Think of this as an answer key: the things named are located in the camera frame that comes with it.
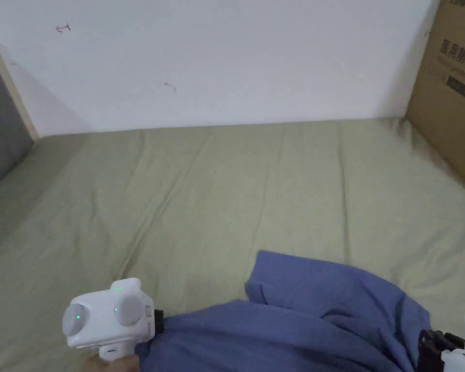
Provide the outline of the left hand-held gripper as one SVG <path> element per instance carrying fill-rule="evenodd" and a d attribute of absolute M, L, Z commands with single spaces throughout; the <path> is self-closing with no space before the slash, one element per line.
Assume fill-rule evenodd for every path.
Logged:
<path fill-rule="evenodd" d="M 107 290 L 73 298 L 63 314 L 62 332 L 70 348 L 96 350 L 112 363 L 163 333 L 164 312 L 155 308 L 140 279 L 122 279 Z"/>

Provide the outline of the person's left hand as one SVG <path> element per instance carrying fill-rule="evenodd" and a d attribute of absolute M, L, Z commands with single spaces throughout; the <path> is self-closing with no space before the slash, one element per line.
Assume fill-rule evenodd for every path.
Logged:
<path fill-rule="evenodd" d="M 84 361 L 82 372 L 140 372 L 140 359 L 137 355 L 127 355 L 114 361 L 104 361 L 93 355 Z"/>

